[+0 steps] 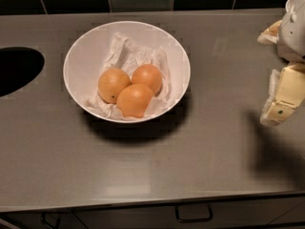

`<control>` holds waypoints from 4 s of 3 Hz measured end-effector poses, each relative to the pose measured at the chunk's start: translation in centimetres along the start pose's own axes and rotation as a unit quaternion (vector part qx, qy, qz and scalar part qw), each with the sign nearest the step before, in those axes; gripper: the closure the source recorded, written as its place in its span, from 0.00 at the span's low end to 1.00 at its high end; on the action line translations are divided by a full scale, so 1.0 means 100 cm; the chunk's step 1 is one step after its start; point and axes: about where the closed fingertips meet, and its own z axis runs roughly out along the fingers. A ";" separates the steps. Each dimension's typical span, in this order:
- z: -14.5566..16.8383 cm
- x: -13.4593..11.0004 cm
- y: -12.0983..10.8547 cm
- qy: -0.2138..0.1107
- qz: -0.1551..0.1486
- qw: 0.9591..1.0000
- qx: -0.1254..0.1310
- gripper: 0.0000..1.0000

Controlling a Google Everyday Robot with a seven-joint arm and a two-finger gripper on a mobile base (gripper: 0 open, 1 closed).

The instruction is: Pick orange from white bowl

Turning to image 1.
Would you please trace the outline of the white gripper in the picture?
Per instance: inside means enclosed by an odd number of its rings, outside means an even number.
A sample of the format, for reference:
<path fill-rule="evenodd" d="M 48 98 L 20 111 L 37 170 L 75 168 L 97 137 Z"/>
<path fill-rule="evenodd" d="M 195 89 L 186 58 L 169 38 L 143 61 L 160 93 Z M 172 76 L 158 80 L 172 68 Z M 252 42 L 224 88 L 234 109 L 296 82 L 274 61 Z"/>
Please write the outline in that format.
<path fill-rule="evenodd" d="M 277 43 L 278 55 L 294 61 L 281 72 L 272 70 L 269 97 L 260 117 L 267 127 L 285 122 L 305 100 L 305 0 L 292 0 L 288 5 L 282 21 L 274 22 L 257 38 L 264 45 Z"/>

